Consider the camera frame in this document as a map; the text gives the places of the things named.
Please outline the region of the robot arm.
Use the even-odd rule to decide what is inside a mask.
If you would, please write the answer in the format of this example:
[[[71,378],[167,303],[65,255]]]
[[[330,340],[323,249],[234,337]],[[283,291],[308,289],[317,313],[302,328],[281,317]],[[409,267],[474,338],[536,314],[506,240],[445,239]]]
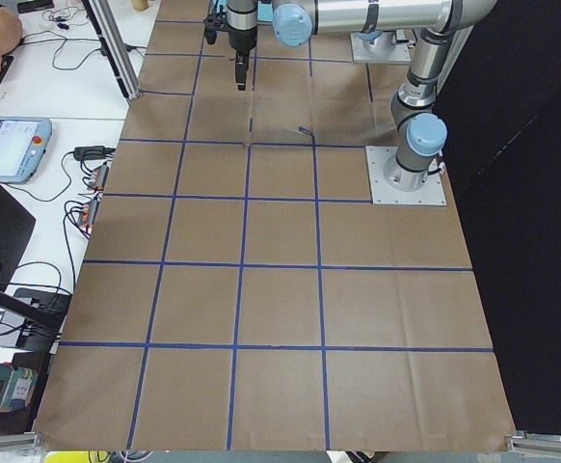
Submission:
[[[214,43],[218,33],[227,33],[240,90],[246,87],[260,11],[270,13],[267,19],[285,46],[347,33],[355,62],[408,65],[390,103],[400,145],[382,175],[391,187],[414,192],[435,174],[430,165],[446,141],[445,123],[432,107],[453,38],[493,7],[494,2],[480,0],[221,1],[204,21],[204,36]]]

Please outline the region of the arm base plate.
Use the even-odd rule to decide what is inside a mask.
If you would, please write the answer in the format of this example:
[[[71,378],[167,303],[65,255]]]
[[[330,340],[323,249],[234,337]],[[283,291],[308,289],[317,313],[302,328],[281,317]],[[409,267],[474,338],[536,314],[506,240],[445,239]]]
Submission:
[[[383,32],[374,39],[361,34],[350,38],[355,63],[405,66],[411,62],[410,41],[402,30]]]
[[[435,159],[418,173],[403,169],[397,147],[366,146],[371,201],[374,205],[446,206],[442,174]]]

